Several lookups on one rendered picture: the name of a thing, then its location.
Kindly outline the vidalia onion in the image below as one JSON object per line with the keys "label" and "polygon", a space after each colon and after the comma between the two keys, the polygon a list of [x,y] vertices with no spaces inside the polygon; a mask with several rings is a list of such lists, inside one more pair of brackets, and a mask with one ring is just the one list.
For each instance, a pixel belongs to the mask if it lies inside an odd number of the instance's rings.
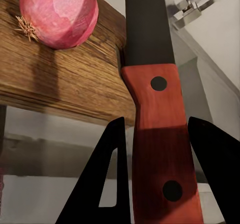
{"label": "vidalia onion", "polygon": [[19,0],[19,7],[22,31],[54,49],[78,47],[98,21],[97,0]]}

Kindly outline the parer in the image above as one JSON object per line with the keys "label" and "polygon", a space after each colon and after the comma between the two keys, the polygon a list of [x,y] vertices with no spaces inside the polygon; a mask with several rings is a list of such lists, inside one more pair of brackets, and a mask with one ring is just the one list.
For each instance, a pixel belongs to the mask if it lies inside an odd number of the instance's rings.
{"label": "parer", "polygon": [[134,224],[204,224],[165,0],[125,0]]}

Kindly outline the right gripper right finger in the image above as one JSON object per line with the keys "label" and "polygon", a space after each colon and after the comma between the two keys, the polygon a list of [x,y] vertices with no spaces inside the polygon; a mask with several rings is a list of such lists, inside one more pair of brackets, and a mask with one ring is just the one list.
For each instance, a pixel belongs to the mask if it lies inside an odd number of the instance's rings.
{"label": "right gripper right finger", "polygon": [[240,224],[240,141],[195,117],[189,118],[188,131],[226,224]]}

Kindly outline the cutting board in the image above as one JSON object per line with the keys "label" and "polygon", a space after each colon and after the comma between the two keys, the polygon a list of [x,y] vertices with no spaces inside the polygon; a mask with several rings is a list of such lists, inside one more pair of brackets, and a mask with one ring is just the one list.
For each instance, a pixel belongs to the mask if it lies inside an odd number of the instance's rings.
{"label": "cutting board", "polygon": [[[127,66],[126,17],[97,0],[98,21],[78,47],[54,49],[25,34],[19,0],[0,0],[0,95],[134,126],[135,103],[119,74]],[[23,19],[22,19],[23,20]]]}

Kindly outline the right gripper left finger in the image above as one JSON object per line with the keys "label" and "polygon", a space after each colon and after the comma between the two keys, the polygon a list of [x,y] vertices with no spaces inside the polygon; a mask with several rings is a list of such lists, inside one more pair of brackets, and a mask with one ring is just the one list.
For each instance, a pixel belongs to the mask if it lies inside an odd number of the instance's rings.
{"label": "right gripper left finger", "polygon": [[[110,121],[55,224],[131,224],[124,117]],[[117,152],[114,207],[99,207],[113,150]]]}

